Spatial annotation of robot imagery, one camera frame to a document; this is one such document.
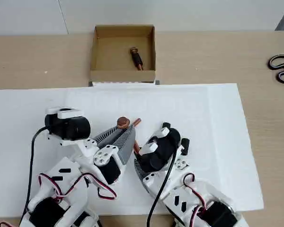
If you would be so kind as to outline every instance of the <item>black rubber grip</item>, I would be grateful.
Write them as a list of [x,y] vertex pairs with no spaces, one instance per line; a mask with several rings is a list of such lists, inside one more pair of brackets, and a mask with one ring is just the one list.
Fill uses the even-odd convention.
[[188,154],[188,148],[189,148],[189,139],[183,138],[181,140],[181,145],[184,147],[181,151],[181,155],[187,155]]
[[162,128],[168,128],[168,129],[170,129],[170,123],[168,123],[168,122],[164,122],[163,124],[162,124]]
[[132,59],[136,67],[138,67],[138,65],[143,65],[142,59],[138,53],[132,53]]

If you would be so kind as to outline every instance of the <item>brown cardboard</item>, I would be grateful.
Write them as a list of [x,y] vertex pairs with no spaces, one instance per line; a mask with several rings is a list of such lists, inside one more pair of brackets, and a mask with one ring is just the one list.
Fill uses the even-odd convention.
[[[153,82],[155,80],[155,29],[152,25],[101,25],[95,27],[90,79],[94,82]],[[143,71],[138,71],[130,48],[138,48]]]

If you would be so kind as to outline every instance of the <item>black and red wire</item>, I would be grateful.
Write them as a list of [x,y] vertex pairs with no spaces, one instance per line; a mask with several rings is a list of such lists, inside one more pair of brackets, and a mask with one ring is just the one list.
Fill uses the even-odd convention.
[[193,211],[193,214],[191,215],[191,218],[190,218],[190,223],[189,223],[189,226],[190,227],[193,227],[194,226],[194,220],[195,220],[195,217],[197,216],[198,212],[201,210],[201,212],[204,212],[206,210],[206,202],[205,200],[202,198],[202,196],[196,192],[192,187],[190,187],[186,182],[185,182],[185,179],[188,177],[188,176],[192,176],[191,178],[191,182],[194,182],[195,181],[195,175],[193,173],[188,173],[184,176],[183,178],[183,184],[185,187],[189,188],[193,194],[198,197],[198,199],[200,200],[201,204],[196,206],[194,211]]

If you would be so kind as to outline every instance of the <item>black cable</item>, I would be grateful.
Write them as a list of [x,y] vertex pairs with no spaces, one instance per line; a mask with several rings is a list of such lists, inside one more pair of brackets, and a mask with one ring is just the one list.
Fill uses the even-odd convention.
[[158,195],[155,198],[155,201],[153,202],[153,204],[151,206],[151,210],[150,210],[150,212],[148,214],[148,217],[147,217],[146,227],[150,227],[152,213],[153,213],[153,211],[154,211],[154,209],[155,209],[155,207],[157,205],[158,200],[160,199],[162,191],[163,191],[163,189],[164,189],[164,187],[165,187],[165,185],[167,183],[167,180],[169,179],[169,175],[170,175],[171,169],[174,166],[174,163],[175,163],[175,160],[176,160],[176,155],[177,155],[177,150],[175,150],[174,153],[172,154],[172,160],[171,160],[169,169],[168,169],[168,171],[166,173],[166,177],[164,178],[164,181],[163,181],[162,186],[161,186],[161,188],[160,188],[160,190],[158,192]]
[[34,161],[34,146],[35,146],[35,140],[37,138],[37,136],[43,132],[44,130],[47,130],[49,129],[49,127],[45,126],[45,127],[42,127],[40,128],[36,133],[35,135],[33,136],[33,139],[32,139],[32,151],[31,151],[31,157],[30,157],[30,164],[29,164],[29,179],[28,179],[28,189],[27,189],[27,200],[25,202],[25,207],[24,207],[24,210],[23,210],[23,213],[22,213],[22,216],[21,216],[21,220],[20,220],[20,223],[27,211],[27,206],[28,206],[28,203],[29,203],[29,197],[30,197],[30,188],[32,186],[32,174],[33,174],[33,161]]

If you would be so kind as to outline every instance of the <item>white paper sheet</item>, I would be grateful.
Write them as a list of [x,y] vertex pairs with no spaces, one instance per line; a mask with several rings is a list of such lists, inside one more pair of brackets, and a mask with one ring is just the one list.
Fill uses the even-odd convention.
[[[233,198],[239,210],[263,208],[236,85],[160,86],[160,90],[153,87],[147,91],[142,87],[127,88],[126,91],[117,88],[107,91],[104,87],[1,90],[0,217],[20,215],[27,192],[31,137],[43,126],[45,108],[63,105],[84,110],[94,135],[114,125],[121,115],[132,120],[141,117],[142,123],[137,128],[140,144],[162,121],[170,121],[182,136],[191,139],[191,161],[197,177],[208,180]],[[34,175],[46,171],[70,152],[65,148],[61,150],[57,144],[48,142],[44,134],[41,135],[36,142]],[[118,201],[103,201],[93,196],[91,206],[98,214],[149,212],[153,199],[139,182],[132,161],[120,184],[124,192],[119,193]],[[32,194],[37,189],[35,179]],[[95,192],[91,189],[90,193],[96,195]]]

